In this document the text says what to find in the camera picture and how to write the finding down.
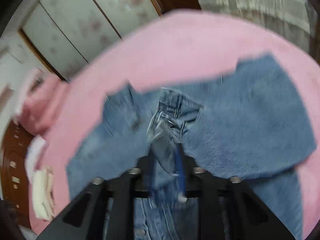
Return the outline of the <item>floral sliding wardrobe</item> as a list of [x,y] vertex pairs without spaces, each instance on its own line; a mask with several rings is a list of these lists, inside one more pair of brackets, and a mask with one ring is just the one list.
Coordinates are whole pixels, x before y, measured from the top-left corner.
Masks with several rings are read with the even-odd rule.
[[49,70],[70,80],[160,14],[155,0],[38,0],[21,32]]

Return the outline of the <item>grey beige curtain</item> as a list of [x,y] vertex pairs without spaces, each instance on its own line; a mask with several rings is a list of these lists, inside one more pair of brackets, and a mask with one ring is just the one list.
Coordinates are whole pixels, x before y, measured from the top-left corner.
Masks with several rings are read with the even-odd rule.
[[240,17],[270,29],[307,53],[317,13],[308,0],[198,0],[201,9]]

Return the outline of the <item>folded cream clothes stack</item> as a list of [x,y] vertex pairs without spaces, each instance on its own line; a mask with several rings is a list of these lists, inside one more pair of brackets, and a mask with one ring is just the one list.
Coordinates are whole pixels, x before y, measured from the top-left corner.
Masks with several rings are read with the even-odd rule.
[[51,222],[54,218],[53,170],[44,166],[36,170],[32,182],[32,205],[37,219]]

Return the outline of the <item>blue denim jacket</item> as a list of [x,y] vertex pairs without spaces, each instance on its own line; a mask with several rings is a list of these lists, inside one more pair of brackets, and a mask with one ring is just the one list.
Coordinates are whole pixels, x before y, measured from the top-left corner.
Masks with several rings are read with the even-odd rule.
[[295,166],[315,149],[295,86],[270,55],[239,62],[233,74],[140,93],[109,94],[101,123],[82,142],[66,172],[76,197],[95,177],[116,178],[153,151],[151,197],[135,201],[136,239],[195,239],[197,200],[182,196],[174,154],[220,178],[248,181],[296,239],[303,210]]

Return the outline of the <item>brown wooden headboard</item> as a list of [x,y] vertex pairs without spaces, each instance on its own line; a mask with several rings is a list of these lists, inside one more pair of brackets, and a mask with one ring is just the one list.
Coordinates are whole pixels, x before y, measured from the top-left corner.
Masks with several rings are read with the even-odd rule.
[[1,186],[3,199],[13,208],[17,222],[31,228],[29,220],[28,178],[25,158],[33,135],[10,121],[1,144]]

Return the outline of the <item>pink bed blanket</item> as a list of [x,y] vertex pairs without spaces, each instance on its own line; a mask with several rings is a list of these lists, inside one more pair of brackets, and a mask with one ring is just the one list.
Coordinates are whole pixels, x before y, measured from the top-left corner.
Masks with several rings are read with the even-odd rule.
[[131,85],[144,93],[233,74],[239,62],[270,55],[296,88],[316,149],[295,166],[302,197],[302,238],[319,221],[319,65],[302,50],[255,24],[221,14],[177,11],[105,51],[71,83],[45,139],[40,166],[53,170],[54,218],[74,199],[66,168],[103,117],[106,97]]

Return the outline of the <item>pink white pillow on quilt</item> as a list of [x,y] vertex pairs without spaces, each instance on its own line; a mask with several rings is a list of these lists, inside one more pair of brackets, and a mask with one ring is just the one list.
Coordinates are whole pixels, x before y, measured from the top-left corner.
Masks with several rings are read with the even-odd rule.
[[27,72],[26,76],[22,80],[22,84],[18,88],[16,102],[14,106],[14,112],[12,116],[13,122],[17,125],[22,115],[23,103],[30,93],[31,89],[38,81],[42,79],[44,71],[40,68],[33,68]]

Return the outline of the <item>folded pink quilt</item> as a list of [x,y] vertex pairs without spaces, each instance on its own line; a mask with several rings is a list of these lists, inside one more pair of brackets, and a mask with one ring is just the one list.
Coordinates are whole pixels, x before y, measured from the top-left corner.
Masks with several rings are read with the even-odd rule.
[[68,89],[68,83],[56,75],[45,76],[25,99],[18,124],[34,136],[44,135],[57,120]]

